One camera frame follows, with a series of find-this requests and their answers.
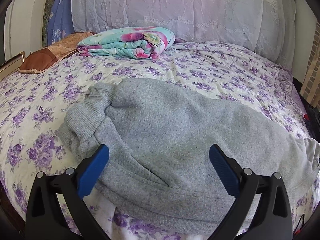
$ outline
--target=purple flower pattern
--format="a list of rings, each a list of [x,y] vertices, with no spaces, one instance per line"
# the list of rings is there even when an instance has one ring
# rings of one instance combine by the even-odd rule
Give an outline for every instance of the purple flower pattern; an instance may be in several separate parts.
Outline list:
[[[18,128],[20,126],[20,123],[22,122],[22,120],[24,119],[24,117],[27,115],[27,113],[29,112],[30,108],[26,109],[25,107],[23,107],[17,115],[15,115],[14,117],[12,117],[12,122],[15,128]]]
[[[61,160],[66,154],[62,145],[57,145],[58,137],[56,131],[49,130],[42,133],[33,143],[33,147],[29,148],[28,162],[33,163],[37,171],[45,169],[50,171],[52,168],[51,161],[55,157]]]
[[[67,154],[54,132],[63,120],[61,114],[95,82],[118,84],[126,77],[163,79],[210,98],[246,103],[297,138],[308,137],[303,107],[299,95],[294,88],[292,90],[290,72],[239,46],[219,42],[177,44],[158,59],[145,61],[73,55],[45,74],[35,76],[16,72],[0,81],[3,95],[0,99],[0,152],[6,154],[5,162],[0,166],[0,181],[11,201],[20,207],[21,214],[26,209],[25,196],[29,195],[36,172],[58,174],[69,166],[69,152]],[[16,130],[21,130],[23,125],[35,125],[37,129],[31,129],[20,141],[18,134],[21,133]],[[25,165],[28,165],[27,172],[22,171]],[[20,174],[25,174],[29,180],[21,183]],[[300,218],[297,214],[301,211],[311,213],[316,207],[319,202],[316,196],[320,194],[313,192],[319,190],[319,184],[317,179],[308,195],[292,207],[294,223]],[[98,210],[90,207],[96,207],[97,201],[88,198],[91,202],[89,210],[100,224],[105,224]],[[66,208],[63,213],[71,230],[79,233]],[[186,237],[130,218],[117,209],[107,222],[138,240],[181,240]]]
[[[7,158],[6,163],[9,163],[11,165],[11,171],[14,172],[14,168],[19,166],[19,163],[22,160],[21,157],[21,151],[26,146],[25,144],[22,144],[23,138],[20,139],[19,143],[16,145],[10,145],[9,150],[7,152]]]
[[[36,106],[36,110],[38,110],[38,113],[35,113],[32,116],[32,119],[36,123],[35,126],[33,127],[33,129],[36,127],[39,128],[41,123],[43,123],[43,122],[46,122],[46,123],[53,122],[54,117],[52,116],[52,114],[54,112],[53,112],[52,107],[48,107],[48,108],[44,109],[42,106]]]
[[[48,100],[49,102],[54,100],[54,94],[56,94],[58,90],[55,88],[50,88],[42,97],[42,101]]]
[[[69,84],[65,90],[61,93],[63,95],[64,101],[75,101],[79,95],[83,93],[82,88],[71,83]]]

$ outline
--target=floral blanket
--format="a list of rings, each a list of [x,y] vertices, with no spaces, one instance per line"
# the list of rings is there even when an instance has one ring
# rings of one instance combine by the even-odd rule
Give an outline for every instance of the floral blanket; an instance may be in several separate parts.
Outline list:
[[[174,43],[173,32],[161,27],[126,27],[97,33],[78,43],[81,56],[155,59]]]
[[[240,46],[182,43],[150,61],[73,55],[45,73],[16,72],[0,82],[0,181],[22,218],[37,172],[59,174],[78,165],[56,135],[70,106],[83,100],[85,91],[97,81],[119,84],[123,78],[139,77],[164,80],[209,98],[239,101],[297,138],[308,137],[291,73]],[[294,227],[303,213],[308,220],[319,203],[319,185],[318,177],[291,207]],[[78,232],[61,196],[59,200],[70,228]],[[95,189],[84,201],[113,240],[207,238],[131,218]]]

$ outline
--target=gray sweatshirt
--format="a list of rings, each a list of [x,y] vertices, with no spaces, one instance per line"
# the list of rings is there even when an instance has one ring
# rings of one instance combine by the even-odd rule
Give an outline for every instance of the gray sweatshirt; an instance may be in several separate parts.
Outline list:
[[[215,143],[256,174],[281,173],[291,205],[319,172],[315,140],[296,139],[241,103],[153,79],[96,83],[67,112],[59,136],[78,162],[107,145],[97,189],[130,216],[179,233],[211,234],[234,201],[209,160]]]

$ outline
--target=pillow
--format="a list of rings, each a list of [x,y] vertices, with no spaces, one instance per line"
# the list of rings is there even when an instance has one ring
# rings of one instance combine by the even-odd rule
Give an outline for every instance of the pillow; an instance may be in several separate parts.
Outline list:
[[[71,9],[75,31],[159,26],[188,42],[233,43],[292,64],[285,44],[294,46],[294,0],[72,0]]]
[[[19,67],[19,72],[31,74],[39,74],[44,72],[54,63],[76,53],[78,51],[77,44],[83,39],[94,34],[95,33],[91,32],[73,33],[61,41],[32,53]]]

